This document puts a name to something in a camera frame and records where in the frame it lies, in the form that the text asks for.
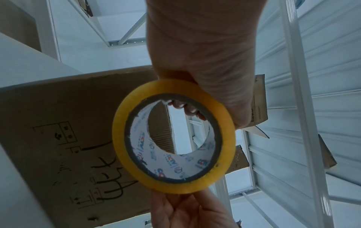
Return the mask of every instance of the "dark ring of tape core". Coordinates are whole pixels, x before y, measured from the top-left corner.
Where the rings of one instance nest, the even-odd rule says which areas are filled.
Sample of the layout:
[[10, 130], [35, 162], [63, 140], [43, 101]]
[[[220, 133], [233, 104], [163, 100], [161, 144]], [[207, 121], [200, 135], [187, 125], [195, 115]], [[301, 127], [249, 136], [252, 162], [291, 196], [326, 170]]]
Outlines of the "dark ring of tape core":
[[[133, 147], [130, 142], [130, 130], [133, 125], [134, 118], [138, 115], [138, 113], [144, 109], [147, 105], [157, 102], [157, 101], [169, 101], [169, 100], [178, 100], [187, 104], [190, 104], [197, 108], [200, 113], [202, 113], [205, 118], [209, 121], [210, 125], [213, 128], [214, 131], [214, 140], [215, 140], [215, 148], [214, 153], [212, 155], [212, 158], [209, 162], [209, 165], [205, 167], [203, 170], [198, 172], [197, 174], [184, 178], [184, 179], [173, 179], [168, 177], [162, 177], [159, 178], [156, 174], [152, 173], [150, 170], [148, 170], [136, 157], [135, 153], [133, 152]], [[213, 114], [201, 103], [198, 101], [193, 100], [190, 97], [179, 95], [179, 94], [157, 94], [154, 96], [151, 96], [139, 103], [129, 114], [128, 119], [125, 124], [125, 130], [124, 130], [124, 143], [127, 150], [127, 153], [129, 157], [132, 159], [134, 164], [141, 169], [144, 173], [146, 173], [148, 176], [152, 177], [153, 179], [165, 182], [165, 183], [172, 183], [172, 184], [181, 184], [181, 183], [189, 183], [191, 181], [197, 180], [204, 176], [206, 173], [208, 173], [216, 164], [222, 149], [222, 136], [220, 127], [218, 125], [217, 120], [213, 116]]]

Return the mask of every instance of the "human hand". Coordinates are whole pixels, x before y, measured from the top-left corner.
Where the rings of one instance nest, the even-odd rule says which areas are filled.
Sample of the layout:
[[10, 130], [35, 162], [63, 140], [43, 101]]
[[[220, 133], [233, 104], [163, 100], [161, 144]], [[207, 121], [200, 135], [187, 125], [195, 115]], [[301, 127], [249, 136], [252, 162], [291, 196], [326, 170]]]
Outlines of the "human hand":
[[[147, 0], [147, 45], [159, 77], [197, 83], [227, 108], [236, 128], [247, 126], [266, 1]], [[187, 104], [171, 105], [204, 118]]]
[[238, 228], [208, 188], [186, 195], [152, 190], [150, 216], [153, 228]]

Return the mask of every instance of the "tape roll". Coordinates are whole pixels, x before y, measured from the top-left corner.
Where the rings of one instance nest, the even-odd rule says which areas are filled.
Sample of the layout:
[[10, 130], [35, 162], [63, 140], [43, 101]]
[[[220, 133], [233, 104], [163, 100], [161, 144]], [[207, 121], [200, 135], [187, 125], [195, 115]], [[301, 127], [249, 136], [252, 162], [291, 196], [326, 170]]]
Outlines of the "tape roll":
[[[196, 107], [209, 121], [204, 144], [189, 154], [171, 154], [150, 138], [148, 116], [161, 101], [179, 100]], [[219, 180], [235, 154], [235, 128], [226, 108], [193, 83], [158, 80], [132, 91], [113, 121], [113, 145], [123, 166], [145, 186], [160, 192], [196, 192]]]

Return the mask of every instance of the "palm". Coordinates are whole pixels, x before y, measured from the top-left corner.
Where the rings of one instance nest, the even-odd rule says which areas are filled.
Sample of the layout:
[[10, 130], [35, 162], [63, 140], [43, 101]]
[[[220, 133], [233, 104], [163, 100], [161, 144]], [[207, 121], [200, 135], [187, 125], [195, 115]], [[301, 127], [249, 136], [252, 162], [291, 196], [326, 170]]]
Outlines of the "palm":
[[233, 228], [233, 218], [214, 197], [201, 206], [194, 195], [152, 193], [152, 225], [154, 228]]

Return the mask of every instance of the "inner core of tape roll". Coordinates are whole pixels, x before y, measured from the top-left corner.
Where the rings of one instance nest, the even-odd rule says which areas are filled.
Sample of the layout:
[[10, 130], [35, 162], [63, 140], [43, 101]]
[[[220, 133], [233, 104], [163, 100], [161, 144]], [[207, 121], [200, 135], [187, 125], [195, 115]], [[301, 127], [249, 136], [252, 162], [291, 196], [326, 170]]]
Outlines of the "inner core of tape roll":
[[[208, 136], [200, 148], [189, 154], [171, 154], [159, 148], [151, 139], [149, 114], [157, 103], [165, 100], [192, 104], [210, 122]], [[133, 162], [152, 178], [166, 183], [187, 183], [204, 176], [216, 165], [222, 144], [219, 132], [213, 115], [200, 103], [180, 95], [158, 95], [142, 101], [131, 112], [125, 129], [125, 144]]]

